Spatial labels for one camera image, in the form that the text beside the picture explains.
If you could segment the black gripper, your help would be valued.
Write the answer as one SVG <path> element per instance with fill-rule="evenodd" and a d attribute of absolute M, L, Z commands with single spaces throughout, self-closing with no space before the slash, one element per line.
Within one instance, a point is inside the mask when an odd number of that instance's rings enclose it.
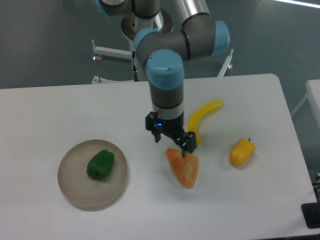
<path fill-rule="evenodd" d="M 145 128 L 150 131 L 158 143 L 161 134 L 172 139 L 181 148 L 182 157 L 192 154 L 196 149 L 196 134 L 193 131 L 185 132 L 184 113 L 173 119 L 162 119 L 157 111 L 151 111 L 145 117 Z"/>

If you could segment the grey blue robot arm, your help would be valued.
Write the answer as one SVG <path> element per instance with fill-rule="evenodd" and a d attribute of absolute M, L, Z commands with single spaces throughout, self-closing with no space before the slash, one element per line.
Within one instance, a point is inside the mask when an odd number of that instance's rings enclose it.
<path fill-rule="evenodd" d="M 213 19 L 204 0 L 176 0 L 174 5 L 182 26 L 180 31 L 168 33 L 153 27 L 154 19 L 161 13 L 158 0 L 98 0 L 95 4 L 106 17 L 136 17 L 133 57 L 149 82 L 153 104 L 145 127 L 156 141 L 167 136 L 183 155 L 193 153 L 197 148 L 196 134 L 184 130 L 184 62 L 227 50 L 228 26 Z"/>

